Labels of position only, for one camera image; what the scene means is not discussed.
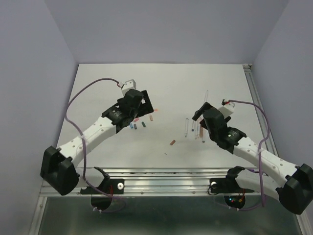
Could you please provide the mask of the dark green marker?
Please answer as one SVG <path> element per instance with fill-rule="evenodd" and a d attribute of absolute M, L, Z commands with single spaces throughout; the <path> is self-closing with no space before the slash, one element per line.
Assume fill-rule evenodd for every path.
<path fill-rule="evenodd" d="M 208 94 L 209 94 L 209 91 L 206 90 L 205 96 L 204 96 L 204 99 L 203 99 L 203 102 L 204 102 L 204 103 L 207 103 L 207 102 L 208 102 Z"/>

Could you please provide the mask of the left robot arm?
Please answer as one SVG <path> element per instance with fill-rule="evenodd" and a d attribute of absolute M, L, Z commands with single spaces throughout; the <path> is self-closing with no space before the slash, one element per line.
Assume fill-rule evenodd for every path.
<path fill-rule="evenodd" d="M 76 171 L 80 162 L 87 161 L 87 154 L 106 139 L 126 128 L 135 118 L 154 112 L 146 90 L 129 89 L 117 103 L 104 111 L 85 131 L 66 144 L 44 151 L 40 176 L 60 195 L 69 194 L 85 179 L 86 170 Z"/>

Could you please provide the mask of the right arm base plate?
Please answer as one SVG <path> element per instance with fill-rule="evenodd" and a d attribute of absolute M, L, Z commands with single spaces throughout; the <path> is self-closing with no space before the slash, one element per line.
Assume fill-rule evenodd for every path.
<path fill-rule="evenodd" d="M 224 201 L 227 206 L 245 211 L 245 209 L 243 209 L 246 203 L 245 194 L 254 191 L 239 186 L 235 180 L 239 173 L 242 173 L 244 170 L 245 168 L 236 166 L 229 169 L 224 178 L 211 178 L 207 193 L 209 195 L 218 195 L 220 193 L 226 194 L 226 196 L 224 196 Z"/>

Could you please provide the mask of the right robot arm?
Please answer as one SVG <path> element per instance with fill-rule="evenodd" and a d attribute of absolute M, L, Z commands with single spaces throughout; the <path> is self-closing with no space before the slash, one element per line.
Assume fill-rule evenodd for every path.
<path fill-rule="evenodd" d="M 221 149 L 240 157 L 255 167 L 257 171 L 236 166 L 227 171 L 223 178 L 212 178 L 208 193 L 223 193 L 225 202 L 231 208 L 241 210 L 245 197 L 231 197 L 232 193 L 261 193 L 278 200 L 281 205 L 293 214 L 302 214 L 313 200 L 313 169 L 287 162 L 263 149 L 243 131 L 230 127 L 235 105 L 223 101 L 220 108 L 208 102 L 195 111 L 192 119 L 199 120 L 202 128 L 208 131 L 210 139 Z"/>

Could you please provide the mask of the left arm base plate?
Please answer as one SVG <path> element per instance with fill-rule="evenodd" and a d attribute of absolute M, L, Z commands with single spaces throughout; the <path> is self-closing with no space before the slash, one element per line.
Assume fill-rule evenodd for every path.
<path fill-rule="evenodd" d="M 100 167 L 87 169 L 87 173 L 93 173 L 89 177 L 88 184 L 82 180 L 80 185 L 81 195 L 90 195 L 90 203 L 94 211 L 99 213 L 119 212 L 126 206 L 126 201 L 119 197 L 124 193 L 125 180 L 123 178 L 111 178 Z"/>

